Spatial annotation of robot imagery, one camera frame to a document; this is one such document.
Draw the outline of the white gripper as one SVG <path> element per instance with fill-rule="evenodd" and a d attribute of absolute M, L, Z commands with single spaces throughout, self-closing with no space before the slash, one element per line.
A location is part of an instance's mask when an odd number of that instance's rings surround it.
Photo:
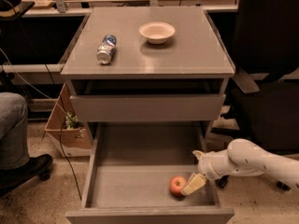
<path fill-rule="evenodd" d="M 228 158 L 226 150 L 203 153 L 194 150 L 192 154 L 198 160 L 200 174 L 192 173 L 187 183 L 182 187 L 181 194 L 189 196 L 206 184 L 206 179 L 216 180 L 228 175 L 233 170 L 233 165 Z"/>

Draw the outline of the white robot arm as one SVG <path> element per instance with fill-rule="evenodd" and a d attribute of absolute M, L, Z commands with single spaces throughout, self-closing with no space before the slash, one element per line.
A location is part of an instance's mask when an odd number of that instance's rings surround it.
<path fill-rule="evenodd" d="M 181 189 L 189 196 L 203 187 L 208 180 L 217 180 L 226 175 L 256 176 L 268 174 L 299 190 L 299 161 L 270 153 L 246 139 L 235 139 L 222 151 L 204 153 L 194 150 L 198 160 L 197 171 L 192 173 Z"/>

